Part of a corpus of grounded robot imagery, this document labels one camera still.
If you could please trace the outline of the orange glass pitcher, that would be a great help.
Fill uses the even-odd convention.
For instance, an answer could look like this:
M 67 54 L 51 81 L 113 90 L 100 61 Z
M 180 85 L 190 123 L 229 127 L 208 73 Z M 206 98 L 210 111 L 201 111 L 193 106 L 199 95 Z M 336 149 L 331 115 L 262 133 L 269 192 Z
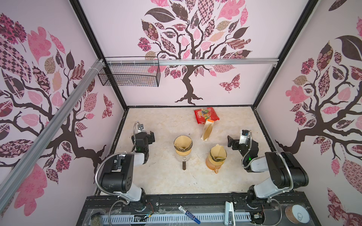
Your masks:
M 224 162 L 225 162 L 225 159 L 218 162 L 218 161 L 214 161 L 213 159 L 206 158 L 207 167 L 210 170 L 214 171 L 216 174 L 219 172 L 219 170 L 221 169 Z

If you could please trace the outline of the orange coffee filter pack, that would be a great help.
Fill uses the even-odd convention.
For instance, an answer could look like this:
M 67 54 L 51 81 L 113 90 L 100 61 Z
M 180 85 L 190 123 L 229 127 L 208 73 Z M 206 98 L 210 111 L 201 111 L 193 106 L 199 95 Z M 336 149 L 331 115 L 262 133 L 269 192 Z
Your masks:
M 208 139 L 211 135 L 211 132 L 213 130 L 214 123 L 215 123 L 215 121 L 213 121 L 213 120 L 210 120 L 210 119 L 206 120 L 204 129 L 203 129 L 203 134 L 201 136 L 201 139 L 203 141 L 208 141 Z

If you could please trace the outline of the green glass dripper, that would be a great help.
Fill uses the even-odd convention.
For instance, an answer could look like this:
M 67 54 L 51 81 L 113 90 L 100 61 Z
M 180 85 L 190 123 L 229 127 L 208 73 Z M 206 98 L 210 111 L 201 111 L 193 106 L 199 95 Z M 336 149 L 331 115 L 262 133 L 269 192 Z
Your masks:
M 226 157 L 223 156 L 214 157 L 210 154 L 207 159 L 214 165 L 222 165 L 225 162 Z

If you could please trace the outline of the clear glass carafe brown handle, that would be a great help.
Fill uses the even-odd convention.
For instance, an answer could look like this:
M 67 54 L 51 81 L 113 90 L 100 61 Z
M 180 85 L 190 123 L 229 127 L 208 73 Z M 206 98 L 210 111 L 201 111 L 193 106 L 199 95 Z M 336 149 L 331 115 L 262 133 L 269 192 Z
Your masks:
M 189 155 L 185 155 L 185 156 L 181 156 L 181 155 L 176 155 L 176 159 L 182 163 L 182 169 L 186 170 L 187 169 L 187 161 L 190 159 L 190 154 Z

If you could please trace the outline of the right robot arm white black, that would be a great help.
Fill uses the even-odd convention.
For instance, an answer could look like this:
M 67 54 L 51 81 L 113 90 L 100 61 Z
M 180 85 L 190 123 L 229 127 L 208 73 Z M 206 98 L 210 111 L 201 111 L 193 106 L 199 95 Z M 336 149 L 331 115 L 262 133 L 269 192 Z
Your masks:
M 242 131 L 239 139 L 227 137 L 227 146 L 242 155 L 242 167 L 249 173 L 268 172 L 263 182 L 252 185 L 246 195 L 246 203 L 252 206 L 260 199 L 290 192 L 309 184 L 309 177 L 295 156 L 290 152 L 266 152 L 258 156 L 258 143 L 252 139 L 251 131 Z

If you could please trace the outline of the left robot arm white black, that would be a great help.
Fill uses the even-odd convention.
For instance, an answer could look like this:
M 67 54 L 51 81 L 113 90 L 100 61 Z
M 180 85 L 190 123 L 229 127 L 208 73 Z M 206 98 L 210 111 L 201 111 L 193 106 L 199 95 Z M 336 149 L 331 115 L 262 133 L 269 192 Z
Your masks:
M 101 163 L 95 174 L 95 183 L 105 194 L 144 204 L 145 191 L 133 183 L 133 171 L 135 166 L 147 163 L 149 145 L 155 142 L 155 136 L 152 131 L 139 132 L 132 139 L 134 147 L 130 153 L 115 153 Z

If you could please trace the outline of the red snack bag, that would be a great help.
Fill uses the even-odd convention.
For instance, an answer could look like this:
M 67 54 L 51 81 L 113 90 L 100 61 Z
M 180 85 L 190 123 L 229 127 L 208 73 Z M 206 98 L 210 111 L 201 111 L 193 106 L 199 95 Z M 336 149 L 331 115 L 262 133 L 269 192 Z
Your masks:
M 198 124 L 205 124 L 207 120 L 218 121 L 220 118 L 213 107 L 201 108 L 194 110 Z

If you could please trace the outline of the blue white marker pen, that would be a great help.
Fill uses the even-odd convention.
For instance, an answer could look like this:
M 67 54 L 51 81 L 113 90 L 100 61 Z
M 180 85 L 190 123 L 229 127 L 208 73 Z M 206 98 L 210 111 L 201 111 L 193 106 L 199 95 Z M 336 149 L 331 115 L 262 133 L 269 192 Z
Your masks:
M 194 222 L 196 222 L 197 224 L 201 224 L 201 221 L 192 213 L 190 213 L 188 210 L 186 210 L 183 206 L 179 206 L 178 209 L 184 214 L 186 215 L 188 218 L 190 218 L 191 220 L 193 220 Z

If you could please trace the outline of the brown tape roll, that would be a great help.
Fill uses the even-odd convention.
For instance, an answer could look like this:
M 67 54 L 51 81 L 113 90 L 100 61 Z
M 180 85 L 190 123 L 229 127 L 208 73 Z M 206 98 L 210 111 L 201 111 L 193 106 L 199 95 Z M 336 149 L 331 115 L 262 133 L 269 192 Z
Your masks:
M 285 209 L 287 219 L 294 224 L 306 224 L 310 221 L 310 215 L 301 205 L 288 206 Z

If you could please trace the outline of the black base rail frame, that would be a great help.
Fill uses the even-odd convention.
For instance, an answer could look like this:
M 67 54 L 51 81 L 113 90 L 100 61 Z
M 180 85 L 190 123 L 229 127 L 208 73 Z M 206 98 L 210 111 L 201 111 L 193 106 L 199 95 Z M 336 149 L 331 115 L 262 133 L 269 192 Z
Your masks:
M 114 196 L 89 196 L 86 198 L 76 225 L 109 226 L 111 215 L 146 214 L 144 219 L 153 214 L 182 213 L 181 205 L 192 214 L 225 213 L 225 202 L 233 202 L 237 226 L 292 226 L 285 214 L 285 209 L 292 205 L 301 205 L 310 215 L 307 226 L 319 226 L 320 222 L 309 200 L 303 192 L 289 192 L 275 196 L 272 201 L 257 200 L 249 206 L 245 193 L 224 194 L 188 194 L 188 195 L 147 195 L 145 203 L 124 201 Z M 159 224 L 121 224 L 112 226 L 196 226 L 197 223 L 159 223 Z M 224 223 L 201 223 L 202 226 L 223 226 Z

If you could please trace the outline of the back aluminium rail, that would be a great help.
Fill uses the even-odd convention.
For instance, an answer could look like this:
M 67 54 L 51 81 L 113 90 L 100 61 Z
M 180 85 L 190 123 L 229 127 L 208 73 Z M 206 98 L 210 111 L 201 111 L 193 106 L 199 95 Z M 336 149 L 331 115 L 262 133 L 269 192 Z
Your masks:
M 110 60 L 106 61 L 110 65 L 115 64 L 151 64 L 159 66 L 193 66 L 193 65 L 277 65 L 277 58 L 242 58 L 242 59 L 169 59 L 169 60 Z

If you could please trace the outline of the aluminium rail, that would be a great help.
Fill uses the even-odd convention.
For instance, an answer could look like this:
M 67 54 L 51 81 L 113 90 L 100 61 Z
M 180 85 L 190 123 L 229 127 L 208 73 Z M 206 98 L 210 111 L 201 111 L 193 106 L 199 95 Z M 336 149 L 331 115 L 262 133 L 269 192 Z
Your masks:
M 34 143 L 20 159 L 18 164 L 9 173 L 6 179 L 1 184 L 1 211 L 10 202 L 13 195 L 16 193 L 24 179 L 28 176 L 33 166 L 39 160 L 41 154 L 45 151 L 48 144 L 52 141 L 57 131 L 70 115 L 78 100 L 86 91 L 92 80 L 98 75 L 99 71 L 105 66 L 105 60 L 98 59 L 89 68 L 84 78 L 78 83 L 78 86 L 67 98 L 65 103 L 56 112 L 55 116 L 50 120 L 50 123 L 36 138 Z
M 277 58 L 242 58 L 242 59 L 169 59 L 169 60 L 110 60 L 106 61 L 110 65 L 115 64 L 151 64 L 159 66 L 193 66 L 193 65 L 277 65 Z

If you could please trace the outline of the left aluminium rail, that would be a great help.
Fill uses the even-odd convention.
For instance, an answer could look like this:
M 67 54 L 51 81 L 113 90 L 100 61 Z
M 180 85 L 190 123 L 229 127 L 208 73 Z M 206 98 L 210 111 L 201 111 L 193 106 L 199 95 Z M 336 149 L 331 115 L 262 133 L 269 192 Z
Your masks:
M 18 164 L 9 173 L 6 179 L 1 184 L 1 211 L 10 202 L 13 195 L 16 193 L 24 179 L 28 176 L 33 166 L 39 160 L 41 154 L 45 151 L 48 144 L 52 141 L 57 131 L 70 115 L 78 100 L 86 91 L 92 80 L 98 75 L 99 71 L 105 66 L 105 60 L 98 59 L 89 68 L 84 78 L 78 83 L 78 86 L 67 98 L 65 103 L 56 112 L 55 116 L 50 120 L 50 123 L 36 138 L 34 143 L 20 159 Z

